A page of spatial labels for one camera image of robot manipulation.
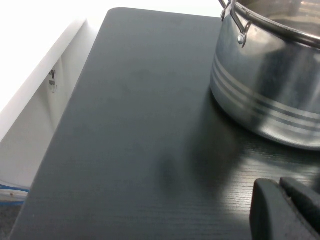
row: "gray floor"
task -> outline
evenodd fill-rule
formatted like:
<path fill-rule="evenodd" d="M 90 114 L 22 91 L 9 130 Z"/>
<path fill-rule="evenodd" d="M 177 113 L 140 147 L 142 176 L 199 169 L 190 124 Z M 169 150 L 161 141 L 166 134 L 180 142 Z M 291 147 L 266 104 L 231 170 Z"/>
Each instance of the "gray floor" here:
<path fill-rule="evenodd" d="M 11 230 L 16 222 L 21 210 L 19 206 L 1 206 L 0 205 L 0 240 L 8 240 Z"/>

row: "silver stripe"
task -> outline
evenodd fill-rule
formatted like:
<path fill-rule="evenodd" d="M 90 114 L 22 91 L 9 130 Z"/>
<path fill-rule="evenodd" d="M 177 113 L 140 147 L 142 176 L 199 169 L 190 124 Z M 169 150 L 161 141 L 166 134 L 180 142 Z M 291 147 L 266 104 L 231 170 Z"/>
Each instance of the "silver stripe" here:
<path fill-rule="evenodd" d="M 268 105 L 271 105 L 273 107 L 279 108 L 281 110 L 284 110 L 284 111 L 287 111 L 287 112 L 290 112 L 290 113 L 293 113 L 293 114 L 297 114 L 297 115 L 300 115 L 300 116 L 303 116 L 303 117 L 316 119 L 316 120 L 320 119 L 320 114 L 313 113 L 313 112 L 308 112 L 308 111 L 303 111 L 303 110 L 299 110 L 299 109 L 296 109 L 296 108 L 291 107 L 291 106 L 284 105 L 284 104 L 282 104 L 280 102 L 271 100 L 270 98 L 262 96 L 259 93 L 251 90 L 250 88 L 248 88 L 247 86 L 243 85 L 241 82 L 239 82 L 237 79 L 235 79 L 230 73 L 227 72 L 227 70 L 220 63 L 217 55 L 214 56 L 214 60 L 217 63 L 218 68 L 223 72 L 223 74 L 227 77 L 227 79 L 230 80 L 230 82 L 232 82 L 234 85 L 236 85 L 238 88 L 240 88 L 244 92 L 246 92 L 249 95 L 251 95 L 253 98 L 258 99 L 261 102 L 264 102 L 264 103 L 266 103 Z"/>
<path fill-rule="evenodd" d="M 217 70 L 217 67 L 216 67 L 215 64 L 213 65 L 213 69 L 212 70 L 215 72 L 215 74 L 217 75 L 219 80 L 223 83 L 223 85 L 227 89 L 229 89 L 234 95 L 236 95 L 244 103 L 250 103 L 247 107 L 253 107 L 253 108 L 256 108 L 258 110 L 262 110 L 263 112 L 267 113 L 268 115 L 273 115 L 273 116 L 275 116 L 275 117 L 277 117 L 279 119 L 282 119 L 282 120 L 285 120 L 285 121 L 288 121 L 288 122 L 292 122 L 292 123 L 299 124 L 299 125 L 306 126 L 306 127 L 310 127 L 310 128 L 320 129 L 319 123 L 303 120 L 303 119 L 296 118 L 296 117 L 293 117 L 293 116 L 288 116 L 286 114 L 283 114 L 281 112 L 275 111 L 275 110 L 273 110 L 271 108 L 265 107 L 265 106 L 255 102 L 255 101 L 253 101 L 249 97 L 247 97 L 244 94 L 242 94 L 241 92 L 239 92 L 233 86 L 231 86 L 225 80 L 225 78 L 219 73 L 219 71 Z"/>
<path fill-rule="evenodd" d="M 263 116 L 262 114 L 258 113 L 258 112 L 254 112 L 252 109 L 246 108 L 244 104 L 240 103 L 237 99 L 235 99 L 233 96 L 231 96 L 226 90 L 224 90 L 224 88 L 220 85 L 220 83 L 217 81 L 217 79 L 215 77 L 213 77 L 213 80 L 215 82 L 215 85 L 219 88 L 219 90 L 231 101 L 233 102 L 235 105 L 237 105 L 239 108 L 245 110 L 246 112 L 249 112 L 251 115 L 265 120 L 266 117 Z M 310 130 L 306 130 L 306 129 L 302 129 L 302 128 L 298 128 L 295 126 L 291 126 L 291 125 L 287 125 L 285 123 L 282 123 L 280 121 L 277 121 L 275 119 L 272 118 L 268 118 L 268 121 L 272 122 L 274 126 L 277 126 L 279 128 L 282 129 L 286 129 L 289 131 L 292 131 L 294 133 L 298 133 L 298 134 L 305 134 L 305 135 L 313 135 L 315 137 L 320 137 L 320 132 L 314 132 L 314 131 L 310 131 Z"/>

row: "pot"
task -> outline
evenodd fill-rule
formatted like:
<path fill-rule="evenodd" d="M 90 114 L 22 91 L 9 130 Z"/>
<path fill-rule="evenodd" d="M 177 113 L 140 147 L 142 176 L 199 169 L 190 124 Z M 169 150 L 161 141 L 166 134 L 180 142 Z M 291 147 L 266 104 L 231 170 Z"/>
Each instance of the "pot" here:
<path fill-rule="evenodd" d="M 320 150 L 320 2 L 219 1 L 216 101 L 261 136 Z"/>

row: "dark gray table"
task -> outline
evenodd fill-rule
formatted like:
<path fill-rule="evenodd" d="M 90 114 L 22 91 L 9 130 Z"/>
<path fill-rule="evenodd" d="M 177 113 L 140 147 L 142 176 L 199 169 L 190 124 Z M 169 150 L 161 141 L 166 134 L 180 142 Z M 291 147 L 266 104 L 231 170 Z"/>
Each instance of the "dark gray table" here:
<path fill-rule="evenodd" d="M 220 24 L 109 11 L 12 240 L 248 240 L 255 179 L 319 188 L 318 152 L 258 137 L 217 106 Z"/>

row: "metal handle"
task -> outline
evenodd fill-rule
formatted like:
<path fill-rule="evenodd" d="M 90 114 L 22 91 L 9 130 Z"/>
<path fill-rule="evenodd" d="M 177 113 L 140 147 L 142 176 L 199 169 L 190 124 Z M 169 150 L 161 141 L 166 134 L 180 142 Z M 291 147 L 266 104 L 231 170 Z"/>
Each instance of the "metal handle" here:
<path fill-rule="evenodd" d="M 251 22 L 248 22 L 248 24 L 245 27 L 241 23 L 238 15 L 236 14 L 236 11 L 235 11 L 237 0 L 228 0 L 227 4 L 225 3 L 224 0 L 219 0 L 219 2 L 223 7 L 223 11 L 221 13 L 221 21 L 223 21 L 225 19 L 226 10 L 230 5 L 230 15 L 231 15 L 233 21 L 235 22 L 236 26 L 240 30 L 240 34 L 237 37 L 237 41 L 240 45 L 242 45 L 242 47 L 244 47 L 246 44 L 246 41 L 247 41 L 247 32 L 248 32 L 248 29 L 251 25 Z"/>

